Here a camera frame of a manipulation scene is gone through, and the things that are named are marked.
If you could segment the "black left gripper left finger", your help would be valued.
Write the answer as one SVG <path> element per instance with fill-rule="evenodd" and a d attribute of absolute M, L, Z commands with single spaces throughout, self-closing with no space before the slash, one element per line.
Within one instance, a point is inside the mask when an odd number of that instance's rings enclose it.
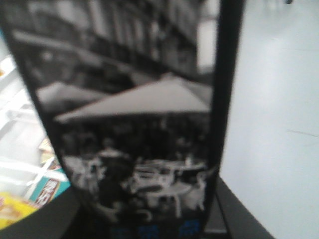
<path fill-rule="evenodd" d="M 67 189 L 30 216 L 0 231 L 2 239 L 60 239 L 80 209 L 78 196 Z"/>

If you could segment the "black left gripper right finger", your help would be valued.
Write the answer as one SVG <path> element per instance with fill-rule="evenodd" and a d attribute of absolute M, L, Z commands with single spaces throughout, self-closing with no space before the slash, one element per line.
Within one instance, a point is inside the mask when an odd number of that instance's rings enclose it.
<path fill-rule="evenodd" d="M 204 239 L 273 239 L 261 223 L 249 212 L 217 176 L 215 191 L 209 201 L 209 214 L 203 232 Z"/>

